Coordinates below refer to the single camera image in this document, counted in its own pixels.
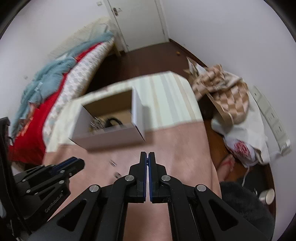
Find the dark wooden floor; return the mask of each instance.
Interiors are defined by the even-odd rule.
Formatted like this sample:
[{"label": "dark wooden floor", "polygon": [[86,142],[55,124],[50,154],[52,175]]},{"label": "dark wooden floor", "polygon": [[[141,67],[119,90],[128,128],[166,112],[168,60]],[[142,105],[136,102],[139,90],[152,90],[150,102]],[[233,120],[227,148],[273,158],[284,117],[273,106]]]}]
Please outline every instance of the dark wooden floor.
[{"label": "dark wooden floor", "polygon": [[[173,71],[186,78],[187,74],[183,70],[188,68],[186,56],[189,53],[185,53],[184,51],[176,44],[169,42],[134,50],[122,54],[120,58],[115,55],[108,56],[95,74],[87,93],[96,91],[115,82],[163,71]],[[211,129],[210,120],[204,121],[211,158],[215,168],[217,168],[229,152],[225,148],[222,136]],[[264,183],[266,178],[262,167],[256,165],[255,168],[251,168],[251,170],[254,169],[256,169],[255,171],[258,173],[258,175],[255,176],[259,176],[259,179],[255,178],[255,180],[251,180],[251,178],[249,178],[251,175],[248,174],[245,185],[250,184],[250,190],[252,191],[254,191],[253,186],[255,186],[258,192],[266,189],[266,187],[270,188],[269,185]],[[241,181],[245,172],[246,169],[243,165],[239,161],[236,161],[234,171],[229,175],[226,181]],[[270,209],[272,209],[271,212],[275,215],[275,202],[274,207],[270,206]]]}]

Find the power strip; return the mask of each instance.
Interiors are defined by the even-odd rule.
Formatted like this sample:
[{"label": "power strip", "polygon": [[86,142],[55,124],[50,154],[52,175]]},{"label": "power strip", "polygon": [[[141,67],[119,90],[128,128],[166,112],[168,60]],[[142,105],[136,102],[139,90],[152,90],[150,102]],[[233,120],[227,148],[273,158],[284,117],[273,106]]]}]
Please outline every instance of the power strip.
[{"label": "power strip", "polygon": [[255,99],[262,115],[265,117],[272,133],[279,145],[282,155],[286,155],[292,151],[291,142],[284,129],[282,122],[278,115],[266,99],[266,97],[258,90],[256,86],[250,90],[253,98]]}]

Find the white box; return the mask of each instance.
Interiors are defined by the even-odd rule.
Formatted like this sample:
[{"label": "white box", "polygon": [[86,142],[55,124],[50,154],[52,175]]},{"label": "white box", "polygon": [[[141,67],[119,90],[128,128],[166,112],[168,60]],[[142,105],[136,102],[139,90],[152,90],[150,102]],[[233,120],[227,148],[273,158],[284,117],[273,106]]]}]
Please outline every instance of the white box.
[{"label": "white box", "polygon": [[[92,131],[94,117],[115,117],[122,125]],[[86,150],[144,142],[143,106],[137,91],[132,88],[81,106],[69,138]]]}]

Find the checkered bag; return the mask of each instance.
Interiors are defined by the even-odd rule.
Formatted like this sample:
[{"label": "checkered bag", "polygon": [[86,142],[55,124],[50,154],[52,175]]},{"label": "checkered bag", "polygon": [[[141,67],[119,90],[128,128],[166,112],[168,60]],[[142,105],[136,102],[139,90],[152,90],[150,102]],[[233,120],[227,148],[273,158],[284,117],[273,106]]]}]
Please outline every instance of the checkered bag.
[{"label": "checkered bag", "polygon": [[247,84],[220,64],[205,70],[191,84],[196,100],[206,94],[227,124],[244,121],[249,108]]}]

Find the black fuzzy fabric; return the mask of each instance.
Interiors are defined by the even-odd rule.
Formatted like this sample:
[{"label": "black fuzzy fabric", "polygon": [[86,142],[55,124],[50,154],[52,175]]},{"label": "black fuzzy fabric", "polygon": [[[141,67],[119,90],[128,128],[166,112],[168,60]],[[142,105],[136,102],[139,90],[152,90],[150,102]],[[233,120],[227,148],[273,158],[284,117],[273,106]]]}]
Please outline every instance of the black fuzzy fabric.
[{"label": "black fuzzy fabric", "polygon": [[258,197],[235,182],[221,182],[220,187],[222,200],[271,240],[275,220]]}]

